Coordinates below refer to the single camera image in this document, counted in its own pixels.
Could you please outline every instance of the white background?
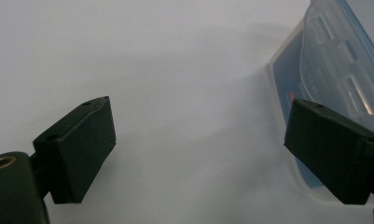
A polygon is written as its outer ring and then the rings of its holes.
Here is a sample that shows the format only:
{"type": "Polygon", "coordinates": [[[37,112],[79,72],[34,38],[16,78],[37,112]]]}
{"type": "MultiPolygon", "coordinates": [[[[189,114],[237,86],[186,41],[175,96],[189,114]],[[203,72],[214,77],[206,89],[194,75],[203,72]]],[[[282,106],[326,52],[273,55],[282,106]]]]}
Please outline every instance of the white background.
{"type": "Polygon", "coordinates": [[[0,1],[0,153],[109,95],[118,144],[51,223],[373,223],[303,191],[267,64],[309,0],[0,1]]]}

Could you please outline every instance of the clear plastic box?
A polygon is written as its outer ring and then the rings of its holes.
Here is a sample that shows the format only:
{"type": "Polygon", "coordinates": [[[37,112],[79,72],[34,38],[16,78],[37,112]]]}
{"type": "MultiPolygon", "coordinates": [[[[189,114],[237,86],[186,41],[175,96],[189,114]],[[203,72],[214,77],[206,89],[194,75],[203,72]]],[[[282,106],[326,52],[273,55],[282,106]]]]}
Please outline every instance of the clear plastic box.
{"type": "MultiPolygon", "coordinates": [[[[294,98],[326,105],[374,132],[374,0],[315,0],[270,61],[286,123],[294,98]]],[[[332,199],[300,161],[304,186],[332,199]]]]}

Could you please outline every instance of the transparent plastic container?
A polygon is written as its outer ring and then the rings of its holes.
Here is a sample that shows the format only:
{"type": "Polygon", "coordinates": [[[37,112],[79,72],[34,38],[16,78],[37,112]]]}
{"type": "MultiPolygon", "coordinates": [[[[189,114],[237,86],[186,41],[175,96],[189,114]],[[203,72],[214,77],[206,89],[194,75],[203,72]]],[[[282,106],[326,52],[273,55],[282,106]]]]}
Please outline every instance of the transparent plastic container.
{"type": "MultiPolygon", "coordinates": [[[[315,0],[270,62],[286,123],[294,98],[326,105],[374,132],[374,0],[315,0]]],[[[309,169],[297,176],[336,200],[309,169]]]]}

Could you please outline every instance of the white surface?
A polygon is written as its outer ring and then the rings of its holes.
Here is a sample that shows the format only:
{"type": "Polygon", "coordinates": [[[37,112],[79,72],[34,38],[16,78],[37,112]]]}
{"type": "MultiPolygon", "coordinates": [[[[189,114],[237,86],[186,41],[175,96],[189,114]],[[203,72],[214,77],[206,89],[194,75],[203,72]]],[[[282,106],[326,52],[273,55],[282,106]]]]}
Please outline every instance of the white surface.
{"type": "Polygon", "coordinates": [[[0,153],[109,95],[118,144],[51,223],[373,223],[292,175],[267,63],[308,0],[0,1],[0,153]]]}

